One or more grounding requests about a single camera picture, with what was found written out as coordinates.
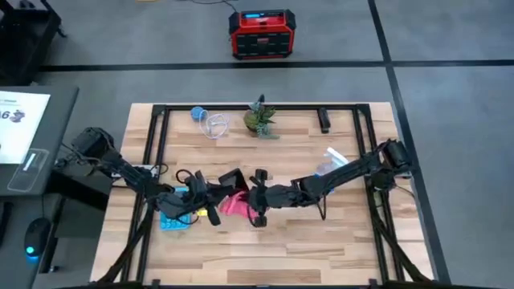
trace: blue yarn ball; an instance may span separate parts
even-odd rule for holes
[[[200,121],[200,120],[203,120],[205,117],[206,117],[206,114],[205,113],[202,113],[202,118],[200,119],[200,113],[203,111],[204,109],[202,107],[194,107],[194,108],[191,108],[191,118],[194,120],[194,121]]]

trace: computer mouse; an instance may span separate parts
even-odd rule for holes
[[[51,223],[47,218],[37,218],[29,224],[25,233],[25,253],[29,257],[39,257],[47,245]]]

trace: pink cloth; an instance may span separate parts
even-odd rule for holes
[[[220,206],[219,211],[224,213],[227,216],[232,214],[240,214],[246,218],[248,218],[248,209],[250,209],[250,217],[253,219],[259,214],[255,212],[252,208],[247,208],[249,205],[245,201],[241,201],[242,195],[246,193],[245,191],[240,191],[236,193],[234,196],[227,198]]]

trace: succulent plant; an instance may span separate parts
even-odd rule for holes
[[[259,97],[259,100],[250,104],[250,110],[244,116],[244,124],[251,131],[257,132],[259,138],[264,139],[278,139],[279,136],[272,135],[268,124],[274,124],[271,117],[275,115],[275,108],[271,106],[264,106],[264,95]]]

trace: blue tray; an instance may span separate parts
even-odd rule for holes
[[[175,192],[177,194],[187,192],[187,187],[177,187],[175,188]],[[181,220],[184,223],[190,223],[191,214],[184,215],[180,217],[179,220]],[[185,230],[189,227],[190,225],[182,224],[177,220],[167,218],[166,215],[164,215],[164,213],[161,212],[161,230]]]

